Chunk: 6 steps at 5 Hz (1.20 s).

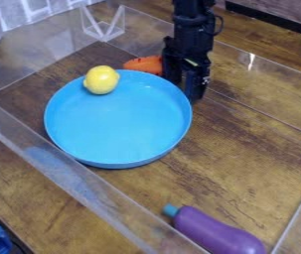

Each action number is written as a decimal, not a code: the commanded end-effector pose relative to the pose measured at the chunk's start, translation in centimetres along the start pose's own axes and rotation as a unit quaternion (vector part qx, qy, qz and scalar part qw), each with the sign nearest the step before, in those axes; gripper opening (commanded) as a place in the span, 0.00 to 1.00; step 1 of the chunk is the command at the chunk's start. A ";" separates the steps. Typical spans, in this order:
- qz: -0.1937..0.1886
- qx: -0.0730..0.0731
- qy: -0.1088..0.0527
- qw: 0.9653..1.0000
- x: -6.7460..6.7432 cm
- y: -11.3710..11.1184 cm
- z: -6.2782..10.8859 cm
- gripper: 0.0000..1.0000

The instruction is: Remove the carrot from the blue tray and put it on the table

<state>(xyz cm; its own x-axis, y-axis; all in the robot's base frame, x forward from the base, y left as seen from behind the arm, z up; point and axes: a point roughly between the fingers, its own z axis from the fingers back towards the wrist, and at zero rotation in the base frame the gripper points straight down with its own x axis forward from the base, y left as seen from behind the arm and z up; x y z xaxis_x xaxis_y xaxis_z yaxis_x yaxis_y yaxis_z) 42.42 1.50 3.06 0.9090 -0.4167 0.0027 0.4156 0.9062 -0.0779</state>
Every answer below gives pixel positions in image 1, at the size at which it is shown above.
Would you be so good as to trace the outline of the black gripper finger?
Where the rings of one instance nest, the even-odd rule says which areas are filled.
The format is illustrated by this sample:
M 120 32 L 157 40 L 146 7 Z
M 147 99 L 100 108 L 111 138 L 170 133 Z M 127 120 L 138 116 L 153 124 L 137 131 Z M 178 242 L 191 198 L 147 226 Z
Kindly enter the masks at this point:
M 185 71 L 185 95 L 194 103 L 203 95 L 210 83 L 210 68 L 206 65 L 197 65 Z
M 163 77 L 178 85 L 182 81 L 181 62 L 175 56 L 167 53 L 162 54 L 162 69 Z

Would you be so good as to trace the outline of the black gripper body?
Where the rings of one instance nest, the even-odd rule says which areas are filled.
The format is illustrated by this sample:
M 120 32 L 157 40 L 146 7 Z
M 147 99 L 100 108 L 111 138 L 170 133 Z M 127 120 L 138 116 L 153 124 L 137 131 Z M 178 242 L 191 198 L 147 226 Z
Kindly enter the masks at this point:
M 175 15 L 174 36 L 163 39 L 163 69 L 178 68 L 182 61 L 209 69 L 209 52 L 214 46 L 216 15 L 199 14 L 195 17 Z

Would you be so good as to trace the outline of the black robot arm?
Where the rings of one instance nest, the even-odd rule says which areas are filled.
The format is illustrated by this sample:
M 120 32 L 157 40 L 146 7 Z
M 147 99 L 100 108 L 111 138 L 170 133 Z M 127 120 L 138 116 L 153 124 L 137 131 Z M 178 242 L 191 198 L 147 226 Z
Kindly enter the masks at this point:
M 174 36 L 163 39 L 162 76 L 183 91 L 191 102 L 203 97 L 210 81 L 216 0 L 173 0 Z

